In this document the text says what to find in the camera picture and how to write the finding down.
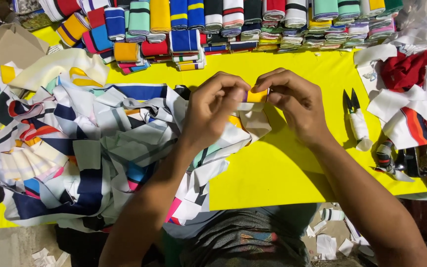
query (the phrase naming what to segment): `person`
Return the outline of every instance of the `person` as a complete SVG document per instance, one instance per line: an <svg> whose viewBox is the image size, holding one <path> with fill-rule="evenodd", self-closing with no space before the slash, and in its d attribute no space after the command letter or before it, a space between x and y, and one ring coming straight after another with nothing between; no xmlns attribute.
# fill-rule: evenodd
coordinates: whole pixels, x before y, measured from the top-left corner
<svg viewBox="0 0 427 267"><path fill-rule="evenodd" d="M101 267L141 265L194 156L220 138L245 91L268 88L268 102L283 111L289 128L315 155L342 210L369 241L379 265L427 267L427 247L411 215L330 133L321 89L283 68L259 76L253 88L238 76L218 72L191 94L182 134L143 189L126 203L100 256ZM316 210L314 206L302 227ZM191 225L169 224L193 230L175 231L167 224L164 229L186 238L182 266L310 266L300 240L304 228L294 229L302 213L288 212L282 210L289 220L267 207L206 212L209 218L200 218L202 212Z"/></svg>

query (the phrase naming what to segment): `forearm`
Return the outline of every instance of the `forearm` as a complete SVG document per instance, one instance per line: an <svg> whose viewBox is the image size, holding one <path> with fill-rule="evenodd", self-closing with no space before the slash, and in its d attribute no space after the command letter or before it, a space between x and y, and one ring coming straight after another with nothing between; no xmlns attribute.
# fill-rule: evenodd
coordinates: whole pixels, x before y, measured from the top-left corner
<svg viewBox="0 0 427 267"><path fill-rule="evenodd" d="M195 154L177 143L158 170L125 205L104 246L100 266L137 266L156 240Z"/></svg>
<svg viewBox="0 0 427 267"><path fill-rule="evenodd" d="M312 147L341 208L372 245L403 248L424 245L403 205L330 136Z"/></svg>

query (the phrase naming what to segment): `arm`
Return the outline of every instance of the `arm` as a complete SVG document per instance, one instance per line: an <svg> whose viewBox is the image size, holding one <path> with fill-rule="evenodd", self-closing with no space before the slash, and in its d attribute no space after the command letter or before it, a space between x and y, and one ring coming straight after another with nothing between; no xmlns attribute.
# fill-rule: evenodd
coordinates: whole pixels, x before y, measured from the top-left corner
<svg viewBox="0 0 427 267"><path fill-rule="evenodd" d="M189 164L220 138L249 89L240 77L217 73L191 94L181 136L153 176L126 203L106 240L99 266L141 265Z"/></svg>
<svg viewBox="0 0 427 267"><path fill-rule="evenodd" d="M374 248L382 266L427 267L427 247L403 205L337 143L325 123L321 89L283 68L258 78L268 101L314 153L340 206Z"/></svg>

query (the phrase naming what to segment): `yellow tabletop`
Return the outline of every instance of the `yellow tabletop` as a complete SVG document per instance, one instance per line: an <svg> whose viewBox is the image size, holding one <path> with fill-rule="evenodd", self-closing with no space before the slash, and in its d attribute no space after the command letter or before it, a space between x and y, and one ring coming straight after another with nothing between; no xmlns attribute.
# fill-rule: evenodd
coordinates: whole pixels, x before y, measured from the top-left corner
<svg viewBox="0 0 427 267"><path fill-rule="evenodd" d="M55 45L59 37L51 27L34 34ZM180 72L171 62L152 64L137 73L123 75L115 63L110 65L108 83L167 83L195 88L217 71L241 76L247 83L278 67L296 72L322 88L325 117L335 139L393 195L427 192L421 179L400 182L391 176L372 170L375 151L385 140L377 117L366 111L369 99L353 64L352 52L303 51L285 54L240 53L207 56L202 70ZM370 139L375 142L368 152L355 149L356 141L342 104L344 89L355 89L364 112ZM280 110L266 105L272 131L252 145L231 155L228 170L210 181L210 209L237 209L293 203L335 201L332 189L318 162L288 129ZM11 227L3 218L0 204L0 227Z"/></svg>

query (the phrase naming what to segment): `person's left hand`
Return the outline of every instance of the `person's left hand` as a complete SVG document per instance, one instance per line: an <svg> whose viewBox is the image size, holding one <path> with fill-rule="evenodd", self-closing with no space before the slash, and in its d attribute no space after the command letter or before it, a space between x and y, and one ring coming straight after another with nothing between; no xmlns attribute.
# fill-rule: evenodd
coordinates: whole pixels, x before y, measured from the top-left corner
<svg viewBox="0 0 427 267"><path fill-rule="evenodd" d="M222 135L230 114L237 110L251 87L239 76L222 71L206 80L191 95L178 142L197 154Z"/></svg>

